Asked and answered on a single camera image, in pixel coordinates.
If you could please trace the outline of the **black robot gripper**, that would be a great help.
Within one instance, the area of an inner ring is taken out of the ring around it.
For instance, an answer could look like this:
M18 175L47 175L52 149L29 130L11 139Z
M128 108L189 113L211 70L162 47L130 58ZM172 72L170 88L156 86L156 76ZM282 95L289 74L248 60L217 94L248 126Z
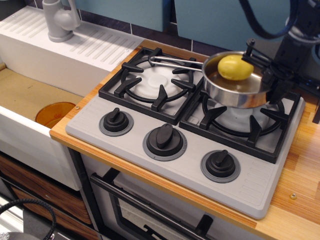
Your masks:
M282 100L294 82L314 82L312 47L290 36L278 42L250 38L242 59L261 69L261 90L267 91L266 101L271 105Z

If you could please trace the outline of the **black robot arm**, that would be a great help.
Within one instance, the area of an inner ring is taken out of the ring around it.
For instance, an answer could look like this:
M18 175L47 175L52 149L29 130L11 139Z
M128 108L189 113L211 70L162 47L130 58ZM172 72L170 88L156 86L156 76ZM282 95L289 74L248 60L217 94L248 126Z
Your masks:
M262 38L247 40L242 59L262 69L261 87L269 90L267 102L278 103L295 85L319 96L320 2L290 1L289 17L278 33L269 33L259 24L247 0L240 5L250 27Z

